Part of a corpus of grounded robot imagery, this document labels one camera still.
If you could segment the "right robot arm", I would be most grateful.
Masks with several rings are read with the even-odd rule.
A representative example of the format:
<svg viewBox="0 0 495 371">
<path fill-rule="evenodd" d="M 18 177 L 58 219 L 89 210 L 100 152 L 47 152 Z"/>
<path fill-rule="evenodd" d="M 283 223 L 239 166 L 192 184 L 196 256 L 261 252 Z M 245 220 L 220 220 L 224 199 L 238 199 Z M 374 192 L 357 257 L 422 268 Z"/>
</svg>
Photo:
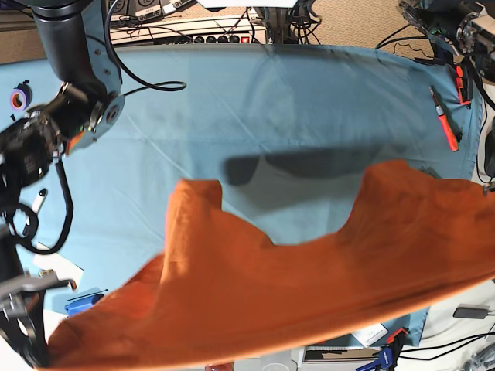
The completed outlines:
<svg viewBox="0 0 495 371">
<path fill-rule="evenodd" d="M 57 242 L 41 254 L 57 253 L 67 240 L 73 200 L 62 158 L 86 148 L 107 132 L 120 115 L 121 70 L 104 44 L 108 21 L 104 1 L 27 1 L 55 75 L 57 95 L 29 109 L 26 117 L 1 134 L 1 336 L 32 368 L 50 364 L 43 303 L 49 289 L 75 288 L 55 273 L 25 272 L 17 250 L 36 253 L 39 219 L 20 200 L 22 189 L 56 169 L 65 202 Z"/>
</svg>

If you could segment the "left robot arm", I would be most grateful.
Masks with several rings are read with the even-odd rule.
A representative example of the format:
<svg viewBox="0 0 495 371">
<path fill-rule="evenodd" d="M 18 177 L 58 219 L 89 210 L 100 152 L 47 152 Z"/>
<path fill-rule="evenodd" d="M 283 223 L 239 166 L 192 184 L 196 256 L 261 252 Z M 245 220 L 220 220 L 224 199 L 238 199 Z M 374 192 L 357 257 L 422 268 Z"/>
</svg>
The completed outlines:
<svg viewBox="0 0 495 371">
<path fill-rule="evenodd" d="M 471 59 L 494 82 L 494 17 L 478 1 L 400 1 L 403 18 L 438 47 Z"/>
</svg>

